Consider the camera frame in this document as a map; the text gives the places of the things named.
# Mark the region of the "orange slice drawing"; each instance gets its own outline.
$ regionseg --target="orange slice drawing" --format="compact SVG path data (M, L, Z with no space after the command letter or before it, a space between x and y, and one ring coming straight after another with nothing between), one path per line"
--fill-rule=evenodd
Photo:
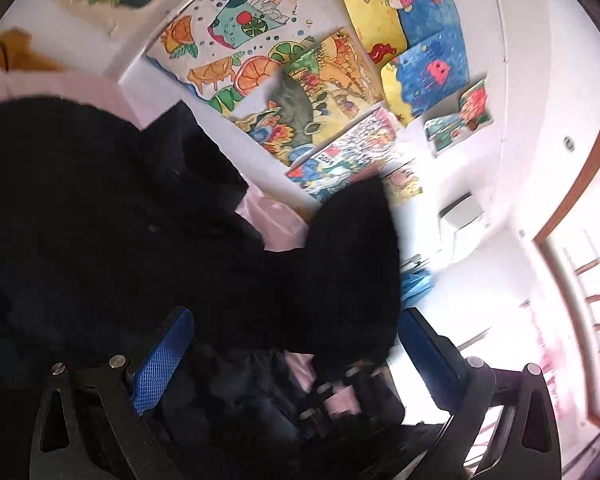
M266 56L254 56L245 61L237 75L234 86L241 95L247 96L266 81L282 63Z

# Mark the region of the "red cherry drawing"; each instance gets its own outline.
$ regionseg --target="red cherry drawing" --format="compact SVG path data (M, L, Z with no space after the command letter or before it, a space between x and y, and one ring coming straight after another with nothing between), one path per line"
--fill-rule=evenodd
M240 14L235 17L235 21L238 22L238 25L246 25L251 21L251 13L243 10Z

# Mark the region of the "wooden frame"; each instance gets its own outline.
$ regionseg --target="wooden frame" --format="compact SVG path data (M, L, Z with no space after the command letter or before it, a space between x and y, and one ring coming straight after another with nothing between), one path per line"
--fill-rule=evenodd
M595 424L600 428L600 414L596 411L594 405L594 379L592 377L592 371L589 367L589 361L587 358L588 350L586 346L586 337L584 334L584 329L581 326L580 321L578 320L577 314L577 306L576 300L571 294L571 290L569 285L562 275L562 272L558 268L558 263L555 260L555 257L552 254L552 251L547 243L547 238L551 235L555 228L558 227L560 222L567 216L569 211L573 208L576 202L580 199L582 194L585 192L589 184L593 181L593 178L600 170L600 132L596 137L596 142L593 144L591 152L587 157L587 160L584 163L584 166L580 170L580 173L576 177L571 189L564 197L560 205L555 210L554 214L551 215L551 218L548 219L546 224L540 229L533 242L538 249L538 252L542 256L545 264L547 265L549 271L554 277L555 283L560 290L560 295L564 304L567 308L569 316L571 318L571 323L573 325L573 330L576 336L576 341L580 348L580 355L582 357L582 368L584 370L584 377L586 383L586 410L587 410L587 419L592 424Z

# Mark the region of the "yellow paper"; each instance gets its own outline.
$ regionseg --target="yellow paper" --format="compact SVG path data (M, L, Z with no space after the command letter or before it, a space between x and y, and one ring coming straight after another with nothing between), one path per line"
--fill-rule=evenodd
M405 126L414 120L411 105L402 100L402 85L397 78L397 68L394 63L386 64L380 71L384 98L398 120Z
M356 34L379 68L408 47L398 11L386 2L387 0L344 0Z

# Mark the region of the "blue textured pad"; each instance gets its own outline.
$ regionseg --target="blue textured pad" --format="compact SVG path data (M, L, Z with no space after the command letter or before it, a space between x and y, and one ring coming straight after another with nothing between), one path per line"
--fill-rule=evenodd
M138 415L158 404L191 343L193 327L193 314L190 310L184 310L136 374L131 402Z

